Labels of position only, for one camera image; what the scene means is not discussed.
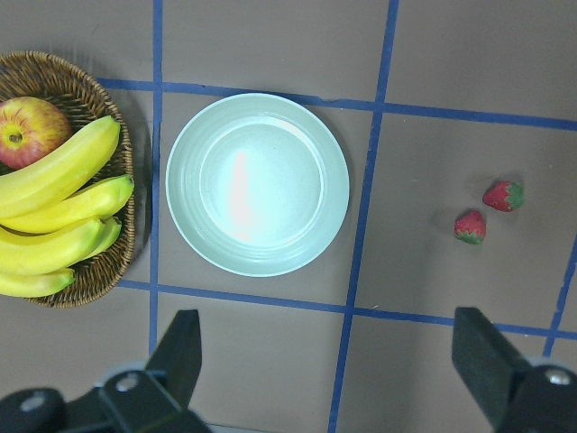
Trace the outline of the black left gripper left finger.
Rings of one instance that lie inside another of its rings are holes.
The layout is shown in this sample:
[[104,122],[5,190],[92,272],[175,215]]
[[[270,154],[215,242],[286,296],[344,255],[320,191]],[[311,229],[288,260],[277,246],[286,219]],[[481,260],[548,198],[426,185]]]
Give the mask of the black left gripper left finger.
[[186,408],[201,371],[201,332],[198,311],[179,310],[144,368],[168,394]]

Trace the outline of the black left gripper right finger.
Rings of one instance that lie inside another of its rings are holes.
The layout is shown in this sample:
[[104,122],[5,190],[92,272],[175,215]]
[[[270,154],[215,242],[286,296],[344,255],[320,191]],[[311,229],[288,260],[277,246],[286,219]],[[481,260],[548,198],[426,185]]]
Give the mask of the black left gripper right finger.
[[454,311],[452,361],[490,426],[499,428],[532,365],[474,307]]

